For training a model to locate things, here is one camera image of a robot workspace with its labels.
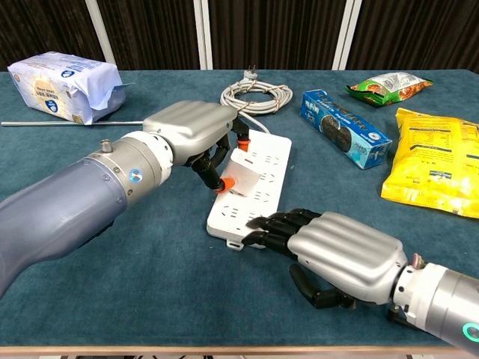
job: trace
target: blue tablecloth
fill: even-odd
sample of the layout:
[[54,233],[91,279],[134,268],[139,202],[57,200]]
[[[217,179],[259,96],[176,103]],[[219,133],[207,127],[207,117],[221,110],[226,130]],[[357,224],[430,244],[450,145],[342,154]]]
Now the blue tablecloth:
[[[379,73],[384,72],[259,72],[260,80],[288,84],[294,91],[288,106],[259,117],[272,133],[293,142],[279,209],[343,213],[401,239],[409,258],[419,252],[430,262],[479,277],[476,220],[379,196],[397,147],[397,108],[478,121],[479,76],[466,70],[411,71],[434,80],[434,86],[384,108],[344,90]],[[143,120],[182,99],[217,102],[242,71],[126,71],[121,76],[134,85],[110,120]],[[56,120],[27,108],[7,73],[0,74],[0,85],[0,120]],[[393,139],[383,165],[360,170],[299,116],[302,92],[317,88]],[[0,200],[95,151],[101,139],[132,130],[0,128]],[[291,281],[288,258],[253,248],[231,251],[208,236],[213,201],[214,193],[190,168],[175,168],[167,182],[100,237],[20,275],[0,300],[0,345],[444,345],[387,322],[386,306],[315,310]]]

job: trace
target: white power strip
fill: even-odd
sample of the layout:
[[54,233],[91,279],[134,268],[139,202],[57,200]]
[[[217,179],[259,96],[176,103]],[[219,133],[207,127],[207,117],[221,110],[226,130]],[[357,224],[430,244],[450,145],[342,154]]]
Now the white power strip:
[[253,230],[246,223],[253,218],[267,217],[278,209],[291,140],[250,130],[248,155],[263,173],[248,196],[228,191],[218,194],[207,220],[211,236],[226,240],[228,248],[241,251],[241,240]]

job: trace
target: robotic arm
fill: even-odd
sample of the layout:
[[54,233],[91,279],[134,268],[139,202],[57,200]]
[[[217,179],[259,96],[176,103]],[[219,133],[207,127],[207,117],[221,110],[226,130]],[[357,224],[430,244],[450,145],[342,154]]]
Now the robotic arm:
[[409,264],[401,241],[338,213],[294,209],[248,226],[256,230],[244,245],[285,254],[335,287],[322,291],[300,266],[290,267],[296,287],[316,308],[392,302],[393,322],[479,355],[478,279],[425,263],[417,254]]
[[[169,178],[190,166],[220,192],[231,187],[216,172],[230,145],[229,131],[248,144],[237,111],[215,103],[178,102],[131,132],[0,203],[0,298],[28,266],[64,257]],[[210,158],[211,148],[217,144]]]

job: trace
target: black robotic finger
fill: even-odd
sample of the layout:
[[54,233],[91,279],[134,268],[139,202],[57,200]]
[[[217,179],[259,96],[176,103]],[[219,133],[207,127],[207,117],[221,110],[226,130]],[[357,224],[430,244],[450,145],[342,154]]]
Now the black robotic finger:
[[291,224],[296,227],[302,227],[311,222],[310,218],[303,217],[302,215],[295,215],[294,213],[276,212],[269,216],[269,218],[280,219],[287,224]]
[[320,213],[316,213],[316,212],[310,211],[309,209],[304,209],[304,208],[296,208],[289,211],[289,213],[292,213],[294,215],[301,215],[302,217],[307,218],[309,220],[321,217]]
[[228,134],[221,137],[219,141],[216,142],[216,145],[217,148],[215,154],[210,160],[211,165],[213,165],[214,168],[217,168],[219,164],[223,162],[226,155],[228,154],[228,151],[230,150],[230,141],[228,140]]
[[262,230],[255,230],[249,233],[242,239],[241,243],[244,245],[264,245],[269,249],[284,254],[294,260],[297,260],[297,256],[293,254],[287,247],[287,241],[289,237],[279,236],[277,234],[271,234]]
[[208,188],[215,191],[222,191],[225,188],[225,182],[221,179],[213,163],[211,163],[210,154],[203,153],[191,163],[192,169],[203,180]]
[[306,273],[297,264],[293,264],[290,267],[290,274],[296,288],[317,309],[330,307],[352,308],[355,305],[356,300],[354,298],[349,297],[336,288],[322,291],[308,279]]
[[278,234],[287,238],[290,238],[298,231],[298,228],[296,226],[284,223],[282,220],[279,219],[266,217],[253,218],[246,224],[246,226],[253,230],[261,228],[262,230],[267,230],[272,234]]

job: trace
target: white cable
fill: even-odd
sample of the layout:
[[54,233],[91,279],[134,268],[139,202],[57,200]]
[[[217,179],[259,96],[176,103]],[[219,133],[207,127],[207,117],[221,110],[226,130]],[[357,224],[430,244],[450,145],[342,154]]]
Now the white cable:
[[[269,133],[269,130],[262,123],[250,116],[250,114],[274,114],[291,100],[293,92],[286,85],[276,86],[267,84],[266,82],[258,81],[256,77],[257,74],[254,73],[254,70],[246,70],[243,80],[225,88],[222,92],[220,103],[234,107],[238,110],[238,114],[250,120],[264,132]],[[247,92],[269,93],[273,98],[265,102],[245,102],[235,97],[238,93]]]

